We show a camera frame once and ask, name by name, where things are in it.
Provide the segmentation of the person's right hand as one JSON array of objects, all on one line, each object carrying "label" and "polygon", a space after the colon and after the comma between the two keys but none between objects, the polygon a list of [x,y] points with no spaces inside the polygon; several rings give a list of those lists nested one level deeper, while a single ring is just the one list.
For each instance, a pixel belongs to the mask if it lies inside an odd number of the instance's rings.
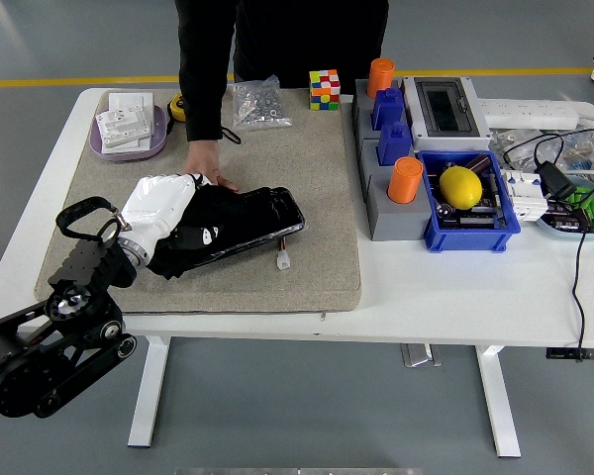
[{"label": "person's right hand", "polygon": [[186,174],[202,174],[212,184],[239,192],[239,186],[225,178],[220,170],[218,141],[191,141],[183,168]]}]

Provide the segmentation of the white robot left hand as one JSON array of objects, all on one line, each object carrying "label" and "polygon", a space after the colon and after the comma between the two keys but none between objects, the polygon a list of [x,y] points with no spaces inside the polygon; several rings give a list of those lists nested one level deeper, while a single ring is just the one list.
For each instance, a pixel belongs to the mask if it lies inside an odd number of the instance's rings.
[{"label": "white robot left hand", "polygon": [[167,238],[198,189],[211,185],[204,175],[157,175],[142,178],[121,211],[130,226],[119,238],[126,238],[152,256],[157,242]]}]

